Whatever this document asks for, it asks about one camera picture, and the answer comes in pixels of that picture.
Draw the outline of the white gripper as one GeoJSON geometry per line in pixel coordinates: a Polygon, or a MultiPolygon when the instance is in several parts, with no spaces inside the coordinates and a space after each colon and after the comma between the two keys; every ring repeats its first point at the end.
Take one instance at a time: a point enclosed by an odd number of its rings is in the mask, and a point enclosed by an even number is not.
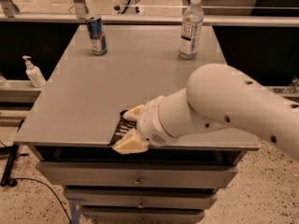
{"type": "Polygon", "coordinates": [[[138,105],[123,114],[129,121],[137,121],[136,128],[131,129],[112,148],[122,155],[145,152],[149,144],[163,147],[173,144],[177,138],[168,134],[159,117],[159,105],[163,100],[159,96],[145,105],[138,105]]]}

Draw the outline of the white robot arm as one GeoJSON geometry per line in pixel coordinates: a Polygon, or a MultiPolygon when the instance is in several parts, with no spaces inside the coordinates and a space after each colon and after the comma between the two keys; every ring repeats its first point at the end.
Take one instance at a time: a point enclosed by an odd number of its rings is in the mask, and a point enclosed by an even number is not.
{"type": "Polygon", "coordinates": [[[120,154],[164,147],[193,133],[233,127],[261,137],[299,161],[299,106],[222,63],[192,72],[184,89],[126,111],[136,123],[112,144],[120,154]]]}

